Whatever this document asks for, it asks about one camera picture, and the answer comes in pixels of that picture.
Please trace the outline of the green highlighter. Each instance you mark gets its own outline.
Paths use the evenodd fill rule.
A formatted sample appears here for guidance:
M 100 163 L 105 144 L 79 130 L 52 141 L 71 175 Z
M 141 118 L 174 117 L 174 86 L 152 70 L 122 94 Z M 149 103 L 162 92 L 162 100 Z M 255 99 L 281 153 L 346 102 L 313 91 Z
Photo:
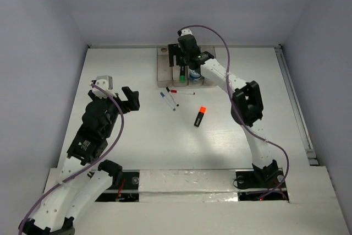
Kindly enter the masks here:
M 180 67 L 179 81 L 181 83 L 185 82 L 185 66 Z

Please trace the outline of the blue cleaning gel jar front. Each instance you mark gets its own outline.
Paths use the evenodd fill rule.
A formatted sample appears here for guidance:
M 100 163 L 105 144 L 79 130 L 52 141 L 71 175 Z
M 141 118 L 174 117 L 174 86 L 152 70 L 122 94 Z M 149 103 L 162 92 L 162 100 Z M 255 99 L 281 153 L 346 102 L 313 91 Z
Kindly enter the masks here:
M 203 76 L 197 71 L 189 69 L 189 80 L 192 83 L 197 84 L 203 81 Z

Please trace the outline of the orange highlighter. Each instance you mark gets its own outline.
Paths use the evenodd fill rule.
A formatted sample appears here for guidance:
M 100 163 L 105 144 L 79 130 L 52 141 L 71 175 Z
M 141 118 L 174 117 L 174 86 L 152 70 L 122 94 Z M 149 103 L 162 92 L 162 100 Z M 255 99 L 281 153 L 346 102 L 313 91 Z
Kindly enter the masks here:
M 194 126 L 195 127 L 199 127 L 200 126 L 201 121 L 202 121 L 205 113 L 206 113 L 206 107 L 201 106 L 200 109 L 199 109 L 199 112 L 198 112 L 198 114 L 196 116 L 195 122 L 194 122 Z

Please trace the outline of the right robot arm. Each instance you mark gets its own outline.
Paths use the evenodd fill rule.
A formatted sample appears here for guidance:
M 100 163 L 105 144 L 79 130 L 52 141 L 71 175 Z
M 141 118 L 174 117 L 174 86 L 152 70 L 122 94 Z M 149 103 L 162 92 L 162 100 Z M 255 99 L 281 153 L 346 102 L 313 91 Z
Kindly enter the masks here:
M 169 55 L 176 56 L 177 65 L 187 66 L 190 70 L 210 80 L 229 96 L 231 116 L 239 124 L 251 151 L 252 179 L 259 188 L 269 188 L 278 172 L 277 162 L 272 158 L 268 142 L 260 132 L 262 127 L 263 102 L 259 84 L 247 82 L 228 70 L 211 53 L 202 52 L 190 29 L 178 31 L 178 43 L 169 44 Z

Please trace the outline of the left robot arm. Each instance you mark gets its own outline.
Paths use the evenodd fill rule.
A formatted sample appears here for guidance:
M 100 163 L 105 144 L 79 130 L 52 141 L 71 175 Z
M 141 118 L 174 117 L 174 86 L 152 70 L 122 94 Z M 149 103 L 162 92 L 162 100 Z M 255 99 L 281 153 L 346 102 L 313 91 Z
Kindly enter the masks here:
M 139 92 L 122 88 L 126 100 L 92 85 L 82 125 L 67 151 L 55 185 L 32 206 L 19 225 L 19 234 L 74 234 L 75 224 L 108 188 L 124 185 L 121 165 L 106 159 L 107 139 L 117 118 L 140 108 Z

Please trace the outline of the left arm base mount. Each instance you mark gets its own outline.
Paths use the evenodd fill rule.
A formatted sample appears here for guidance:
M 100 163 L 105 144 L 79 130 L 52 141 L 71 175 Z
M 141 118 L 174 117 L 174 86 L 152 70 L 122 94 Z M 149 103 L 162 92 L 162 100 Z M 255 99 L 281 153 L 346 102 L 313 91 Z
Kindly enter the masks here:
M 95 202 L 138 202 L 140 171 L 123 171 L 118 184 L 113 184 L 105 190 Z

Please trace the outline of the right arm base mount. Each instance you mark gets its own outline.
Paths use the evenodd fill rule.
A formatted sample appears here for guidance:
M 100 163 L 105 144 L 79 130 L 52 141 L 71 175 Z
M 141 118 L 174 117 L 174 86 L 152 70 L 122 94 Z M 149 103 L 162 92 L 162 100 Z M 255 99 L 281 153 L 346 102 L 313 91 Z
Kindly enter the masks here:
M 233 186 L 237 189 L 239 201 L 289 201 L 285 182 L 277 187 L 283 176 L 279 170 L 267 182 L 260 183 L 254 171 L 236 171 Z

